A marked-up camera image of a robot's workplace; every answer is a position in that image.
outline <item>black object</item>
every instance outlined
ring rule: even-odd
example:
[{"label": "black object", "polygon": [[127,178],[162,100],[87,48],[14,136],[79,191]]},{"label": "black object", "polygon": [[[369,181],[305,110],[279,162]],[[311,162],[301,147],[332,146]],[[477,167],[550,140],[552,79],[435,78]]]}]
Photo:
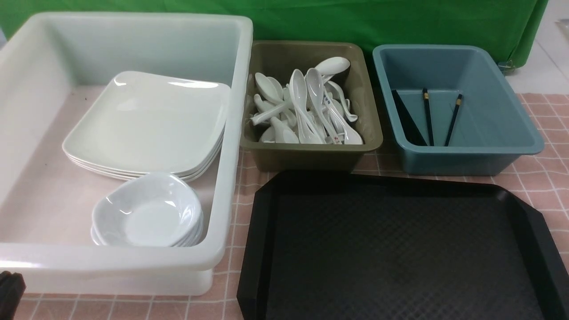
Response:
[{"label": "black object", "polygon": [[567,320],[543,216],[487,184],[287,171],[255,195],[245,320]]},{"label": "black object", "polygon": [[391,94],[393,94],[397,114],[399,115],[401,127],[403,127],[403,132],[405,133],[407,141],[417,146],[426,146],[427,143],[425,142],[425,139],[423,139],[423,135],[419,131],[419,128],[417,128],[417,124],[413,121],[413,118],[403,103],[403,100],[401,100],[399,93],[397,93],[396,90],[392,90]]},{"label": "black object", "polygon": [[451,142],[452,130],[455,128],[456,116],[459,114],[459,107],[462,104],[462,94],[456,98],[455,109],[452,112],[451,125],[448,127],[447,139],[444,142],[444,146],[448,147],[448,143]]},{"label": "black object", "polygon": [[431,146],[435,145],[435,138],[432,136],[431,107],[428,102],[427,88],[423,88],[423,103],[425,105],[425,116],[427,117],[428,141]]},{"label": "black object", "polygon": [[20,299],[24,295],[26,284],[19,273],[4,271],[0,273],[0,319],[12,320]]}]

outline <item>green cloth backdrop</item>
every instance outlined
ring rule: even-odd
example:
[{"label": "green cloth backdrop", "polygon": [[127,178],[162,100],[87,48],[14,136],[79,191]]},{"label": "green cloth backdrop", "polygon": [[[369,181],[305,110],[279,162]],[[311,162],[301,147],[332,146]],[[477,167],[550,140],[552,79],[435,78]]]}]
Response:
[{"label": "green cloth backdrop", "polygon": [[369,54],[386,43],[470,44],[498,63],[525,64],[547,0],[0,0],[11,37],[42,11],[244,15],[255,39],[352,42]]}]

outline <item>pink checkered tablecloth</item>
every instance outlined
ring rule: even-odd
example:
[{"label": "pink checkered tablecloth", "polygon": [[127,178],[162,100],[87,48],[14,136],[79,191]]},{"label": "pink checkered tablecloth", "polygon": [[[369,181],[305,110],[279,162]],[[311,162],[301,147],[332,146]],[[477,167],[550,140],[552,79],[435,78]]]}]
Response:
[{"label": "pink checkered tablecloth", "polygon": [[[523,156],[496,177],[419,177],[498,184],[543,213],[565,266],[569,268],[569,96],[518,95],[546,142],[542,153]],[[408,177],[401,172],[395,143],[367,154],[355,173]],[[232,224],[213,287],[200,297],[26,294],[16,320],[235,320],[242,319],[236,292],[253,198],[274,174],[260,173],[241,151]]]}]

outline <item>stack of plates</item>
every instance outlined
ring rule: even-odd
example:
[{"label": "stack of plates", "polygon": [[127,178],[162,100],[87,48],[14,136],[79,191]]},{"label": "stack of plates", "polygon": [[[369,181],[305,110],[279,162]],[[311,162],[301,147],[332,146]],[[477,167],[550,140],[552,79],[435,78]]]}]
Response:
[{"label": "stack of plates", "polygon": [[127,71],[116,76],[63,142],[76,165],[131,180],[201,176],[221,149],[230,88]]},{"label": "stack of plates", "polygon": [[168,173],[128,181],[93,209],[97,245],[190,247],[198,243],[204,216],[197,194]]}]

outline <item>white floor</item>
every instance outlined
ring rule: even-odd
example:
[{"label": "white floor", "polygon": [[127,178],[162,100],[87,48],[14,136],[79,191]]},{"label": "white floor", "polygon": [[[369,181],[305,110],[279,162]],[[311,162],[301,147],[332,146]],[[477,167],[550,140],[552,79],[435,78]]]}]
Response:
[{"label": "white floor", "polygon": [[[569,95],[569,39],[559,19],[569,19],[569,0],[549,0],[526,65],[506,77],[515,92]],[[0,48],[5,42],[0,29]]]}]

